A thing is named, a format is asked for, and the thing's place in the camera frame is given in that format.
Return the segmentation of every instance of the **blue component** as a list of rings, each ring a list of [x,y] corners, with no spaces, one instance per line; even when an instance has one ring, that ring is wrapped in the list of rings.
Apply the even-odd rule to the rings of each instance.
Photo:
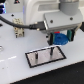
[[[68,43],[68,38],[67,38],[66,35],[61,34],[61,33],[54,34],[53,44],[55,44],[55,45],[65,45],[67,43]]]

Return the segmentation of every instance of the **metal plate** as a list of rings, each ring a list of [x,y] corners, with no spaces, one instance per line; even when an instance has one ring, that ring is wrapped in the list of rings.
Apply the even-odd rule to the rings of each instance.
[[[52,56],[50,55],[50,51],[51,51],[51,48],[26,53],[26,57],[28,59],[28,63],[30,67],[32,68],[32,67],[36,67],[39,65],[47,64],[50,62],[54,62],[54,61],[58,61],[66,58],[58,47],[54,48]]]

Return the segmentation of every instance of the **cable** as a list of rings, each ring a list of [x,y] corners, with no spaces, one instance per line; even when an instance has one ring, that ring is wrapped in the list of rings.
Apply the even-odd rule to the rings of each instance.
[[[19,25],[19,24],[15,24],[13,22],[10,22],[8,20],[6,20],[5,18],[3,18],[2,16],[0,16],[0,20],[5,22],[8,25],[17,27],[17,28],[24,28],[24,29],[30,29],[30,30],[46,30],[44,21],[41,22],[37,22],[37,24],[32,24],[32,25]]]
[[[25,28],[25,29],[35,29],[34,25],[19,25],[19,24],[15,24],[13,22],[10,22],[8,20],[6,20],[5,18],[3,18],[2,16],[0,16],[0,20],[5,22],[6,24],[9,24],[11,26],[14,26],[14,27],[18,27],[18,28]]]

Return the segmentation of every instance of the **white table surface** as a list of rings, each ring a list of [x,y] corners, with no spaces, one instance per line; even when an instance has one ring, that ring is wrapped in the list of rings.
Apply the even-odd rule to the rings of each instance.
[[[11,17],[10,13],[3,14],[2,16],[12,21],[13,18],[22,18],[23,15],[22,13],[14,13],[14,17]],[[61,46],[67,59],[35,68],[29,67],[25,53],[47,47],[46,34],[39,31],[25,30],[25,37],[15,38],[13,27],[3,23],[3,27],[0,27],[0,46],[4,48],[0,52],[0,84],[13,83],[84,61],[84,32],[80,29],[77,31],[73,42]]]

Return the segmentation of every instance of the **black frame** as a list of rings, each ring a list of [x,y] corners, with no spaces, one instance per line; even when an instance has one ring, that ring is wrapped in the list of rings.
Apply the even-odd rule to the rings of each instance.
[[[27,61],[28,61],[28,64],[29,64],[29,67],[30,67],[30,68],[34,68],[34,67],[37,67],[37,66],[41,66],[41,65],[44,65],[44,64],[51,63],[51,62],[56,62],[56,61],[59,61],[59,60],[64,60],[64,59],[66,59],[66,56],[64,55],[64,53],[62,52],[62,50],[61,50],[59,47],[57,47],[57,48],[58,48],[58,50],[61,52],[61,54],[63,55],[64,58],[52,60],[52,61],[45,62],[45,63],[42,63],[42,64],[37,64],[37,65],[34,65],[34,66],[31,65],[30,60],[29,60],[29,58],[27,57],[27,54],[30,54],[30,53],[33,53],[33,52],[36,52],[36,51],[32,51],[32,52],[25,53],[26,58],[27,58]]]

